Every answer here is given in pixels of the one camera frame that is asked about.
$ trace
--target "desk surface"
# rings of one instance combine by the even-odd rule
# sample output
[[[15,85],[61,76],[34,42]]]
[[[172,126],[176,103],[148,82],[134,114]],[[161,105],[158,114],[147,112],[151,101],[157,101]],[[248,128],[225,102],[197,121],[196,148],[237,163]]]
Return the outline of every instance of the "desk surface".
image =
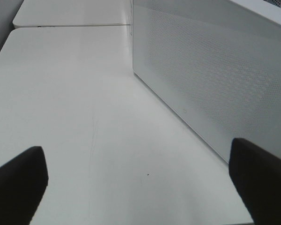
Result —
[[[210,150],[132,70],[128,26],[16,29],[0,53],[0,165],[45,151],[32,225],[251,222]]]
[[[24,0],[13,24],[20,27],[128,24],[130,0]]]

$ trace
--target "grey wall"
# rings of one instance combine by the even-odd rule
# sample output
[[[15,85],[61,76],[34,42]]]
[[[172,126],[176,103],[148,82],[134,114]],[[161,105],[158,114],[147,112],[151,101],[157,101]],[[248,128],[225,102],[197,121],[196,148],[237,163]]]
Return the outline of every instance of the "grey wall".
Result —
[[[0,0],[0,49],[10,31],[14,29],[12,20],[18,12],[23,0]]]

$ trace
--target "white table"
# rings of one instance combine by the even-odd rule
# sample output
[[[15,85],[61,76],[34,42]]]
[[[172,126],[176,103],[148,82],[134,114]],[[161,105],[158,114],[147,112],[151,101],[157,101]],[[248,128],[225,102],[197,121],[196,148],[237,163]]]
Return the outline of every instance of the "white table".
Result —
[[[16,29],[0,53],[0,165],[47,160],[31,224],[251,222],[227,164],[133,74],[127,29]]]
[[[131,21],[130,0],[24,0],[15,28],[125,25]]]

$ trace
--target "perforated metal panel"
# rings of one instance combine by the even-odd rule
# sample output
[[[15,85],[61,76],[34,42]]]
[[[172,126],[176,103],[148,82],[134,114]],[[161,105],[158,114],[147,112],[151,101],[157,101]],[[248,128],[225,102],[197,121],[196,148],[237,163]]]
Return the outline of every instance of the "perforated metal panel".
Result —
[[[281,26],[226,0],[134,0],[133,68],[225,160],[234,137],[281,157]]]

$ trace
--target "wall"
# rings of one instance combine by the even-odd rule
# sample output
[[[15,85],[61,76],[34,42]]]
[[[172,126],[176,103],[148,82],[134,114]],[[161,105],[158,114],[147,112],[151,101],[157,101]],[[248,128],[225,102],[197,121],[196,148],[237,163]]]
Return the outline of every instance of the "wall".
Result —
[[[20,8],[23,0],[0,0],[0,50],[14,29],[12,20]]]

